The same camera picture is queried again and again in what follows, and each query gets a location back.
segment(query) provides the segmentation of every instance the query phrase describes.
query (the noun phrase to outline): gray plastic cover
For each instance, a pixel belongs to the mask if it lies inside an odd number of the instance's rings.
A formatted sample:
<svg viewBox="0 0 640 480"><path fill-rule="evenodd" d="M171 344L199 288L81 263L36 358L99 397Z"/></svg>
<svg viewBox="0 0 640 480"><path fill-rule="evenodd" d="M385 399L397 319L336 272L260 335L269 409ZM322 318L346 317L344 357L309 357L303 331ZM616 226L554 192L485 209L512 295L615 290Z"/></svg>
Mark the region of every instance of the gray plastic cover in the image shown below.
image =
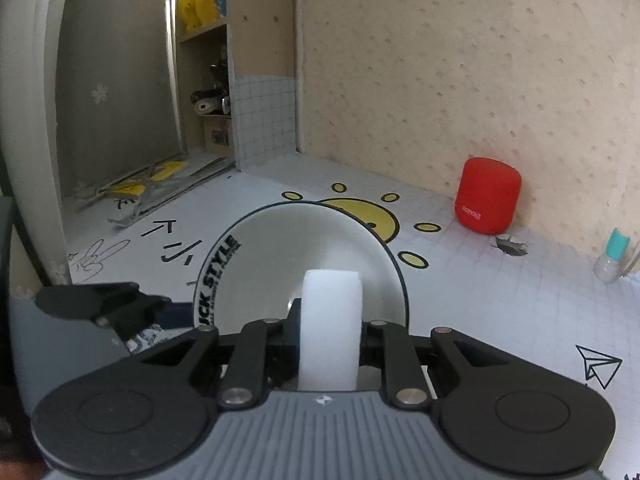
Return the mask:
<svg viewBox="0 0 640 480"><path fill-rule="evenodd" d="M58 386L129 356L111 328L50 316L34 300L11 299L9 326L15 377L27 415Z"/></svg>
<svg viewBox="0 0 640 480"><path fill-rule="evenodd" d="M204 442L149 480L499 480L453 451L423 413L377 392L271 392L220 416ZM602 480L586 472L574 480ZM61 472L46 480L71 480Z"/></svg>

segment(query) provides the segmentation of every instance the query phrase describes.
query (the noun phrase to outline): wooden shelf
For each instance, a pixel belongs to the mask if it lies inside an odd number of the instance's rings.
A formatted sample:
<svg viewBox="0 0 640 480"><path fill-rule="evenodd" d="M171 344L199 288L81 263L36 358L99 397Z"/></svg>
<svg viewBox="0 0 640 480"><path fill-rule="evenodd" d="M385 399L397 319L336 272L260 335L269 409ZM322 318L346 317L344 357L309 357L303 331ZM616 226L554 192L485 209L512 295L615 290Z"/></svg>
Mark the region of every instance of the wooden shelf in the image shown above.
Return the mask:
<svg viewBox="0 0 640 480"><path fill-rule="evenodd" d="M216 28L224 27L225 25L226 25L226 18L220 18L215 22L207 23L207 25L203 25L202 27L197 28L196 30L194 30L193 32L190 32L189 34L185 34L183 37L180 38L180 40L178 40L178 42L183 43L185 41L192 40L193 38L197 38L198 36L201 36L206 32L209 32L210 30L215 30Z"/></svg>
<svg viewBox="0 0 640 480"><path fill-rule="evenodd" d="M215 119L226 119L228 121L231 120L231 115L224 115L224 114L206 114L206 115L200 115L200 117L213 117Z"/></svg>

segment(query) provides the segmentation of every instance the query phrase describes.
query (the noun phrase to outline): wall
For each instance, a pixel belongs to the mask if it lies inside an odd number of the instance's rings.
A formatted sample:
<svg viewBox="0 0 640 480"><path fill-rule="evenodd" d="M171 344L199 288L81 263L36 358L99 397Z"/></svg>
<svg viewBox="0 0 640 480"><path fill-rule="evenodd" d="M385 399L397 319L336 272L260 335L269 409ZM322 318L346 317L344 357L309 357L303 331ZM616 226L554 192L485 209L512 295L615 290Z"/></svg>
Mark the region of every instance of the wall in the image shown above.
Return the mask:
<svg viewBox="0 0 640 480"><path fill-rule="evenodd" d="M227 27L242 170L296 151L294 0L228 0Z"/></svg>
<svg viewBox="0 0 640 480"><path fill-rule="evenodd" d="M454 196L516 167L516 220L587 253L640 231L640 0L304 0L306 151Z"/></svg>
<svg viewBox="0 0 640 480"><path fill-rule="evenodd" d="M180 152L165 0L66 0L56 107L63 196Z"/></svg>

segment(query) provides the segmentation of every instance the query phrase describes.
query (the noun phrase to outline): small bottle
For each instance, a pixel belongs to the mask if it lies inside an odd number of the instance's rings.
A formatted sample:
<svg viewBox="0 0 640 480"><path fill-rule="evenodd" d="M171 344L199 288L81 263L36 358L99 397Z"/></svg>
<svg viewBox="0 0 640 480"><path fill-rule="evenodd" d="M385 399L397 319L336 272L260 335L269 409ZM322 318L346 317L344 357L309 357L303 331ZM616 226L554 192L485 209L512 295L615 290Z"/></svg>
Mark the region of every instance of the small bottle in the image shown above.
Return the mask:
<svg viewBox="0 0 640 480"><path fill-rule="evenodd" d="M613 229L607 244L607 250L600 255L593 265L593 273L603 283L613 283L620 276L620 260L629 245L629 237Z"/></svg>

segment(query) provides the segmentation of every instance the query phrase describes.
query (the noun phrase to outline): smiley face sticker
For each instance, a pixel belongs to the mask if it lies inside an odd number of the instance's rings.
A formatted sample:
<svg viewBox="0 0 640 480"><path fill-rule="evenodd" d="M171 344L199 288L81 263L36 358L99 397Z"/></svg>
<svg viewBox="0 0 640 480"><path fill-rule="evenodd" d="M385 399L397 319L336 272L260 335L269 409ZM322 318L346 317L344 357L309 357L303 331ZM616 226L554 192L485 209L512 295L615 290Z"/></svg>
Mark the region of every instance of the smiley face sticker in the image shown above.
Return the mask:
<svg viewBox="0 0 640 480"><path fill-rule="evenodd" d="M347 186L341 182L335 182L331 189L335 193L342 194L347 191ZM295 191L285 191L282 193L283 198L287 200L302 200L300 193ZM400 200L398 193L385 193L380 200L384 203L391 204ZM358 220L366 224L378 237L386 244L396 238L400 232L400 222L396 215L388 208L369 200L361 198L325 198L320 200L321 203L330 205L337 209L355 216ZM437 233L442 231L442 227L433 222L418 222L414 225L414 229L421 233ZM411 251L400 251L398 259L414 269L426 269L429 267L428 261L420 254Z"/></svg>

